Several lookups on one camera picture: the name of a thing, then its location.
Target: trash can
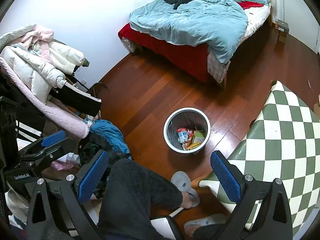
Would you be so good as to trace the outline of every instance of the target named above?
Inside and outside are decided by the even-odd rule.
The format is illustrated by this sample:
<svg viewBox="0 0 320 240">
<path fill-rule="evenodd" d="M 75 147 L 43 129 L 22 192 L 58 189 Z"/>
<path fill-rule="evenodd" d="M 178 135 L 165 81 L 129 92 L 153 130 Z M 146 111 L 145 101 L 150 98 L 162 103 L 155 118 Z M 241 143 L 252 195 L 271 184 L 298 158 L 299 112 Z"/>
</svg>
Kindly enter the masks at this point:
<svg viewBox="0 0 320 240">
<path fill-rule="evenodd" d="M 177 129 L 187 128 L 202 131 L 205 139 L 193 150 L 184 150 L 179 142 Z M 167 145 L 175 152 L 183 155 L 190 153 L 197 154 L 207 143 L 210 136 L 210 122 L 207 116 L 196 108 L 186 107 L 173 112 L 164 124 L 163 129 L 164 140 Z"/>
</svg>

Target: white mattress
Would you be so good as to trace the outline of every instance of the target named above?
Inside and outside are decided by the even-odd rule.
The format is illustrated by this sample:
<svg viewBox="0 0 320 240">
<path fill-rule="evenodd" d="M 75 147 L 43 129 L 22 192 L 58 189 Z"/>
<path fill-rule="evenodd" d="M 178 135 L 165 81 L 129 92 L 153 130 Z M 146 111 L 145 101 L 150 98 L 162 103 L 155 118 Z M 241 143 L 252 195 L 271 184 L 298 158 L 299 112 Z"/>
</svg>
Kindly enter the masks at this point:
<svg viewBox="0 0 320 240">
<path fill-rule="evenodd" d="M 248 26 L 238 46 L 252 34 L 254 34 L 258 30 L 258 28 L 266 21 L 270 14 L 270 9 L 270 5 L 264 5 L 263 7 L 251 7 L 244 10 L 246 15 L 248 16 Z M 217 60 L 216 56 L 209 50 L 209 54 L 207 57 L 208 73 L 212 75 L 218 83 L 221 83 L 224 79 L 229 65 L 230 60 L 226 64 L 220 63 Z"/>
</svg>

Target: blue clothing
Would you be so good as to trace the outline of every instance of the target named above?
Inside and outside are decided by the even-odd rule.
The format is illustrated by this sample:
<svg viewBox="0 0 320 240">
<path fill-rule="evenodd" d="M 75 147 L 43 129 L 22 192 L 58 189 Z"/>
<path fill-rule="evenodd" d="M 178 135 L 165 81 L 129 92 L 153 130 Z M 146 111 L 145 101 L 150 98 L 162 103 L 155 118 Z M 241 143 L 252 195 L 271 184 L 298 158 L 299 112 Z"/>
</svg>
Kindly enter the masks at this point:
<svg viewBox="0 0 320 240">
<path fill-rule="evenodd" d="M 97 133 L 104 137 L 115 152 L 130 153 L 120 130 L 107 120 L 96 120 L 90 128 L 91 133 Z"/>
<path fill-rule="evenodd" d="M 245 34 L 248 17 L 236 2 L 267 5 L 268 0 L 193 0 L 177 10 L 155 0 L 134 10 L 132 29 L 176 45 L 197 46 L 206 42 L 220 63 L 227 63 Z"/>
</svg>

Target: wall outlet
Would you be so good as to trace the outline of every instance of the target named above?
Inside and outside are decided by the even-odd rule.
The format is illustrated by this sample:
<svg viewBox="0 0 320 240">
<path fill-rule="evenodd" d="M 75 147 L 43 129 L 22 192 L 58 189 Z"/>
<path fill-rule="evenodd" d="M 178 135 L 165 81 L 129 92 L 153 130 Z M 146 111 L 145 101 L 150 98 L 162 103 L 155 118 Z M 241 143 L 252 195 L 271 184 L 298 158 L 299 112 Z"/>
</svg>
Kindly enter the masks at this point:
<svg viewBox="0 0 320 240">
<path fill-rule="evenodd" d="M 81 82 L 81 84 L 84 84 L 84 85 L 87 83 L 87 81 L 85 79 L 82 79 L 80 82 Z"/>
</svg>

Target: blue comforter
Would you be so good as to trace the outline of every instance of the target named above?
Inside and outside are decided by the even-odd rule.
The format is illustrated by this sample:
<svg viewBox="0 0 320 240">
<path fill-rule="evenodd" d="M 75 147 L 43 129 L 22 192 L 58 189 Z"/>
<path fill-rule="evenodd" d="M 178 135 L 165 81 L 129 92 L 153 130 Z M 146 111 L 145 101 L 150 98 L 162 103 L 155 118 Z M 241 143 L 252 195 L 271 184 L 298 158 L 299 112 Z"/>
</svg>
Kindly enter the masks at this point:
<svg viewBox="0 0 320 240">
<path fill-rule="evenodd" d="M 177 10 L 155 0 L 130 14 L 136 31 L 176 45 L 208 43 L 220 63 L 227 63 L 244 35 L 248 18 L 236 2 L 268 4 L 268 0 L 193 0 Z"/>
</svg>

